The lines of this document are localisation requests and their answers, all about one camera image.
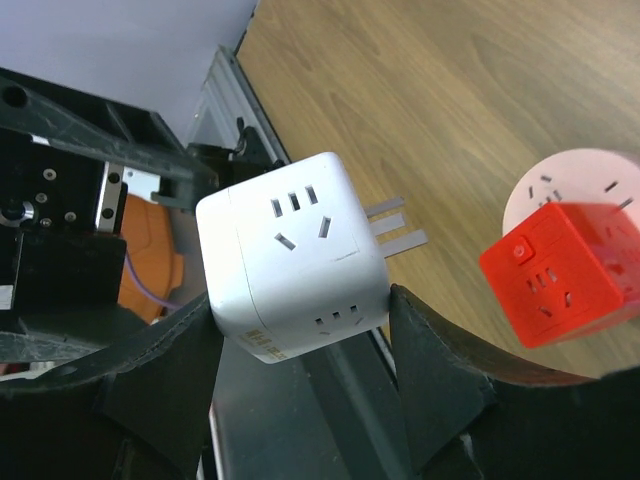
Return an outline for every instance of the red button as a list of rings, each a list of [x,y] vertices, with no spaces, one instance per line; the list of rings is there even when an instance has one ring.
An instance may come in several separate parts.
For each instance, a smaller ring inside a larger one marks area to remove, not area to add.
[[[535,255],[535,252],[533,251],[531,244],[525,237],[520,236],[514,240],[515,241],[513,242],[511,248],[511,254],[513,255],[513,258],[516,260],[518,265],[522,265],[527,260],[530,260]]]

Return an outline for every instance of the red cube socket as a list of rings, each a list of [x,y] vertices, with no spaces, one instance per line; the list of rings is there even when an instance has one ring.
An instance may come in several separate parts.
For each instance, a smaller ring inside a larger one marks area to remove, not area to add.
[[[640,314],[640,231],[615,205],[548,203],[480,257],[526,347]]]

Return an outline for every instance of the red object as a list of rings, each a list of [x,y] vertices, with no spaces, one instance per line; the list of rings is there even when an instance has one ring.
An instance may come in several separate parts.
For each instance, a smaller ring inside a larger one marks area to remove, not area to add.
[[[640,314],[640,231],[615,205],[548,203],[480,257],[523,345]]]

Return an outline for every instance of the orange object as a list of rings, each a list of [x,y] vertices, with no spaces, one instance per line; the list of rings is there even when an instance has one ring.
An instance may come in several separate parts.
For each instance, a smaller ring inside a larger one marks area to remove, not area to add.
[[[129,195],[122,221],[122,236],[134,270],[144,286],[166,299],[182,284],[184,258],[175,253],[167,209]],[[162,312],[162,307],[147,298],[133,283],[129,272],[122,273],[120,305],[133,310],[147,323]]]
[[[640,313],[640,232],[613,205],[548,203],[480,257],[527,347]]]

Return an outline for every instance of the wooden surface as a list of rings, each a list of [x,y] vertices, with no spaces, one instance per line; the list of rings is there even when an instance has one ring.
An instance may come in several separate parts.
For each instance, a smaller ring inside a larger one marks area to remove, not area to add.
[[[407,198],[431,241],[389,261],[394,282],[500,347],[598,376],[640,363],[640,323],[526,350],[477,260],[542,158],[640,152],[638,25],[635,0],[263,0],[239,59],[292,159],[335,151],[364,205]]]

